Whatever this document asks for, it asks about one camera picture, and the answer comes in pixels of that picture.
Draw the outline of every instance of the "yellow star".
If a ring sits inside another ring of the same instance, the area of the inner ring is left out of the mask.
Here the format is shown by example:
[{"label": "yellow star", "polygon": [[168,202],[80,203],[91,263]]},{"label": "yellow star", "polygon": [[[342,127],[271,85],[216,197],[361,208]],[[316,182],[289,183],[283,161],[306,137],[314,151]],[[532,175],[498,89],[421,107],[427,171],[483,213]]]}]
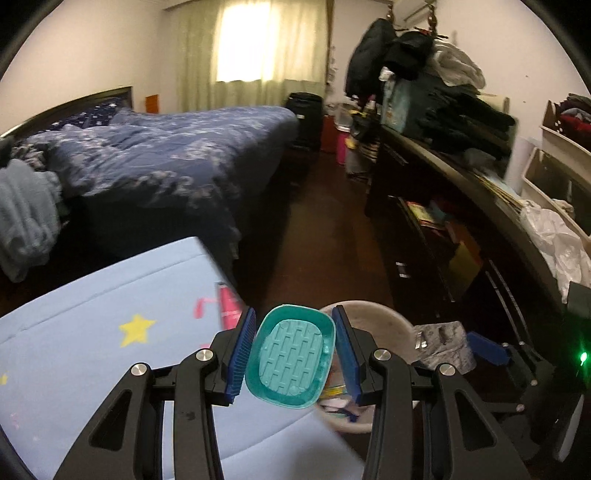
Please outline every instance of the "yellow star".
[{"label": "yellow star", "polygon": [[134,315],[129,323],[119,325],[119,330],[125,332],[125,338],[121,342],[121,348],[130,343],[148,343],[148,329],[156,323],[155,320],[146,320],[141,315]]}]

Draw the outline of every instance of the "white wall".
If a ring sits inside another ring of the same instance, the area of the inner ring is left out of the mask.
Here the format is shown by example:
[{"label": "white wall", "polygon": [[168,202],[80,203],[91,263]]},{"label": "white wall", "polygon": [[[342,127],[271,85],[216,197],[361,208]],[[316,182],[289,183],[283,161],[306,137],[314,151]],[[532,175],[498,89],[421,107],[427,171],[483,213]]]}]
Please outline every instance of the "white wall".
[{"label": "white wall", "polygon": [[158,0],[64,0],[0,80],[0,132],[91,93],[133,86],[134,108],[159,93]]},{"label": "white wall", "polygon": [[589,94],[558,40],[520,0],[439,0],[436,12],[439,33],[482,69],[485,91],[511,99],[518,135],[541,139],[548,100]]},{"label": "white wall", "polygon": [[337,71],[328,102],[345,99],[345,80],[351,55],[369,26],[376,19],[385,18],[387,13],[387,6],[374,0],[335,0],[332,46]]}]

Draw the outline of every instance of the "black jacket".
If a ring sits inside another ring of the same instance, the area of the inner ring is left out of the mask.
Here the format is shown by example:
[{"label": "black jacket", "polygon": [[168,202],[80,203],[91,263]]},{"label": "black jacket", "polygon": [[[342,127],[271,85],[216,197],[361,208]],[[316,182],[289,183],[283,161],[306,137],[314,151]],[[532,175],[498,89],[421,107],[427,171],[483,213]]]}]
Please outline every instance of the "black jacket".
[{"label": "black jacket", "polygon": [[363,103],[371,95],[376,95],[378,100],[382,97],[379,74],[384,65],[384,56],[395,39],[396,32],[387,20],[378,18],[371,24],[349,60],[345,84],[348,97],[357,95]]}]

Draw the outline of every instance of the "drawer handle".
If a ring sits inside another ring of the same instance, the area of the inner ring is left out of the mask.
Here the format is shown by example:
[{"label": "drawer handle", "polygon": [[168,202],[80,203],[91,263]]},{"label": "drawer handle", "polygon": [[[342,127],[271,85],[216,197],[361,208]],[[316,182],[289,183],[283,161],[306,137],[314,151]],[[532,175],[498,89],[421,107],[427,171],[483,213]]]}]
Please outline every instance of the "drawer handle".
[{"label": "drawer handle", "polygon": [[396,262],[396,267],[398,268],[398,276],[400,278],[410,278],[410,275],[406,273],[406,264]]},{"label": "drawer handle", "polygon": [[404,157],[400,153],[398,153],[396,150],[394,150],[392,147],[390,147],[389,145],[384,145],[384,149],[386,150],[386,153],[388,155],[390,155],[394,160],[396,160],[398,163],[400,163],[403,167],[408,165],[408,161],[405,160]]}]

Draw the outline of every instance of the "blue floral bedding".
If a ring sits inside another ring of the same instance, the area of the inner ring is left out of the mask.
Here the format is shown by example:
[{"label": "blue floral bedding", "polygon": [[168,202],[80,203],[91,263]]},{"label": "blue floral bedding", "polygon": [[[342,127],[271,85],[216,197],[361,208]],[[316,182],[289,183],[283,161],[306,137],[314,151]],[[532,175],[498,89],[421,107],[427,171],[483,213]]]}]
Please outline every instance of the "blue floral bedding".
[{"label": "blue floral bedding", "polygon": [[267,185],[298,120],[274,106],[153,115],[123,109],[108,126],[65,125],[27,142],[46,154],[65,196],[184,209],[215,219],[215,237],[235,243],[234,215]]}]

